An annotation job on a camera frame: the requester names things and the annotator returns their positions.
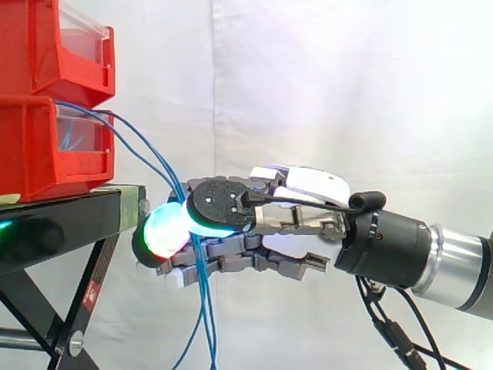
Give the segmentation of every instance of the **metal cylinder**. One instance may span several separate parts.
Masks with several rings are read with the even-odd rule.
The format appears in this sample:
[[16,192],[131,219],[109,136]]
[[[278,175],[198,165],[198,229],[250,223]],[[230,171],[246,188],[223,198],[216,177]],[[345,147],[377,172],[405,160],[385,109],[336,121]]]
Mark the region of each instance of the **metal cylinder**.
[[481,239],[438,225],[431,226],[430,232],[428,259],[412,291],[418,297],[463,309],[480,278],[484,257]]
[[27,331],[7,328],[0,328],[0,348],[44,351]]

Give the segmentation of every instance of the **black table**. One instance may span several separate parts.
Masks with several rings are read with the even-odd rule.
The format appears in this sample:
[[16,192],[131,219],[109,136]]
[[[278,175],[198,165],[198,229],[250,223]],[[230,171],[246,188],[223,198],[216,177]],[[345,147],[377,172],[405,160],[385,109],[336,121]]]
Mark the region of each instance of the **black table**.
[[[25,328],[0,328],[0,348],[46,352],[48,370],[96,370],[83,338],[119,234],[147,211],[146,189],[108,185],[78,196],[0,205],[0,301]],[[25,269],[94,244],[65,320]]]

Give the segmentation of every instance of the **white backdrop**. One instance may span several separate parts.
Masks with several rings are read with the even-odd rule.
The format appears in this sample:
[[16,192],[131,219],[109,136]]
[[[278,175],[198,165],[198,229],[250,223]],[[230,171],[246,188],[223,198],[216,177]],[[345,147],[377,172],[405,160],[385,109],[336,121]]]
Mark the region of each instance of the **white backdrop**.
[[[118,92],[106,107],[148,135],[183,179],[305,164],[345,177],[354,191],[383,190],[389,210],[489,235],[488,1],[71,3],[116,29]],[[165,201],[166,185],[118,149],[116,180],[147,185],[154,206]],[[62,315],[88,254],[30,269]],[[166,291],[134,262],[125,235],[86,336],[102,370],[171,368],[196,319],[196,287]],[[246,271],[213,275],[211,284],[221,369],[401,368],[350,276],[299,283]],[[426,344],[399,297],[389,293],[384,305]],[[444,354],[493,368],[493,323],[419,305]],[[207,359],[201,335],[183,368],[208,368]],[[45,363],[0,351],[0,368]]]

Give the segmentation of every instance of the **bolt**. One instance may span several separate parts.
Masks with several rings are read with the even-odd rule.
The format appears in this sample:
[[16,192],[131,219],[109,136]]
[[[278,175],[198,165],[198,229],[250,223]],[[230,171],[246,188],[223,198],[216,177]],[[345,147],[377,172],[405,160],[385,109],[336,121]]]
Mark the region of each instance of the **bolt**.
[[147,199],[141,199],[139,202],[139,211],[142,214],[148,214],[151,210],[151,203]]
[[78,330],[74,331],[69,339],[69,354],[77,357],[84,348],[84,334]]

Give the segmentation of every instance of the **red plastic drawer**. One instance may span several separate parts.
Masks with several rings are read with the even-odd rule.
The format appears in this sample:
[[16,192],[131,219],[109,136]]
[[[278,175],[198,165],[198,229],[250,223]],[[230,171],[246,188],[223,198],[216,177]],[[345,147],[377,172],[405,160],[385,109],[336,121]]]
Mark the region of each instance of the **red plastic drawer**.
[[99,105],[115,95],[113,37],[59,0],[0,1],[0,95]]
[[112,132],[50,98],[0,98],[0,130],[0,202],[87,193],[114,177]]

